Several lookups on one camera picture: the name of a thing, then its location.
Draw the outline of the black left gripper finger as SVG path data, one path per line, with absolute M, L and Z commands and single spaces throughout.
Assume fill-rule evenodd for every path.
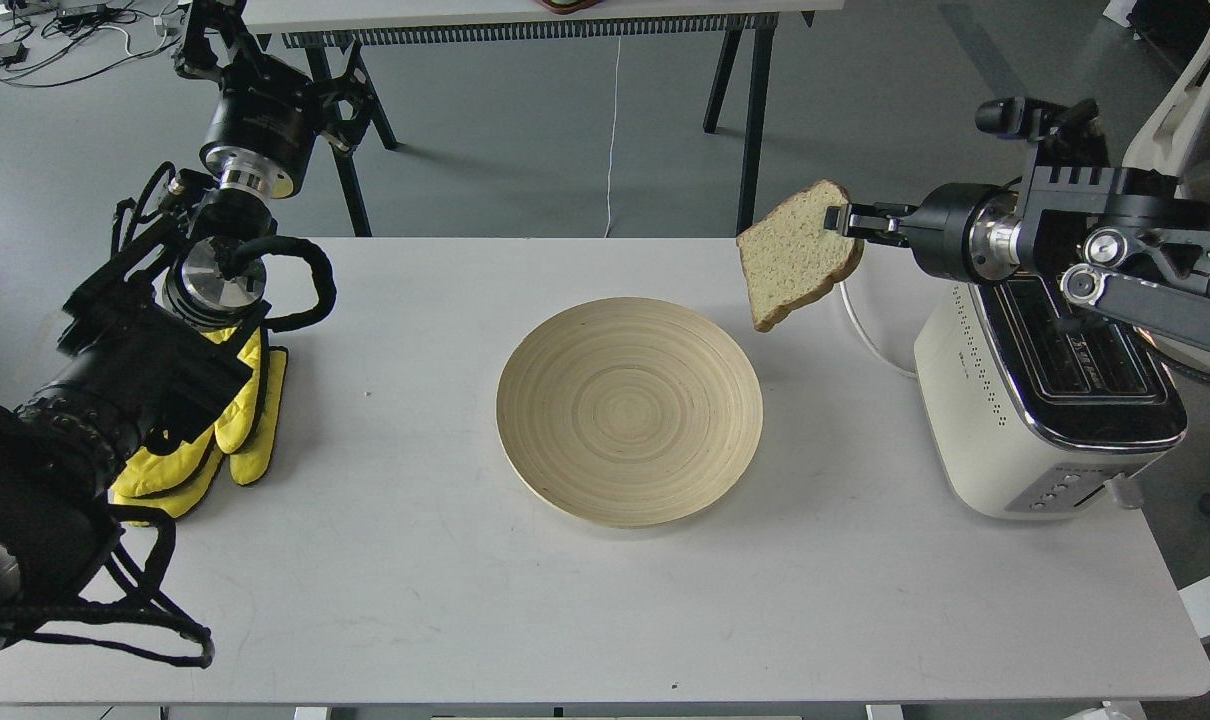
M 248 68 L 257 76 L 266 71 L 266 59 L 257 36 L 244 25 L 247 1 L 189 1 L 172 67 L 184 79 L 221 81 L 234 68 Z M 221 38 L 227 64 L 218 64 L 209 31 Z
M 371 127 L 375 96 L 362 46 L 350 46 L 345 70 L 323 82 L 323 137 L 340 156 L 352 155 Z

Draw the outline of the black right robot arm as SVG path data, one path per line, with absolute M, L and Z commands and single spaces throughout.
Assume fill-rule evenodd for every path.
M 1111 165 L 1097 104 L 1002 97 L 976 129 L 1025 142 L 1015 184 L 947 183 L 920 205 L 843 202 L 824 225 L 908 249 L 924 273 L 995 286 L 1035 275 L 1074 306 L 1210 355 L 1210 205 L 1176 177 Z

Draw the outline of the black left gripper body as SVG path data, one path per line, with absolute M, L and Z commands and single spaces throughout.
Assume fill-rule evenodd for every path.
M 198 152 L 221 183 L 261 200 L 302 191 L 315 143 L 323 138 L 323 82 L 277 64 L 266 76 L 234 68 Z

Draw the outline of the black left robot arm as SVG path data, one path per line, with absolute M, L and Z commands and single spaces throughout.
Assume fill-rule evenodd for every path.
M 208 667 L 215 644 L 162 592 L 175 523 L 111 503 L 145 450 L 169 455 L 215 424 L 252 369 L 263 332 L 332 313 L 332 261 L 277 231 L 267 205 L 302 190 L 318 138 L 348 159 L 369 127 L 393 146 L 348 33 L 340 76 L 309 77 L 265 53 L 243 1 L 194 1 L 177 76 L 220 91 L 201 169 L 161 165 L 163 188 L 121 205 L 106 264 L 70 293 L 65 369 L 24 404 L 0 407 L 0 652 L 21 641 L 94 644 L 175 667 Z

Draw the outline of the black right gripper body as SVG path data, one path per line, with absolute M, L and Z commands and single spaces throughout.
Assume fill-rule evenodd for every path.
M 1012 217 L 1016 195 L 993 184 L 947 183 L 922 200 L 905 218 L 905 237 L 917 265 L 934 277 L 997 284 L 1016 265 L 1003 250 L 993 250 L 985 240 L 984 225 Z

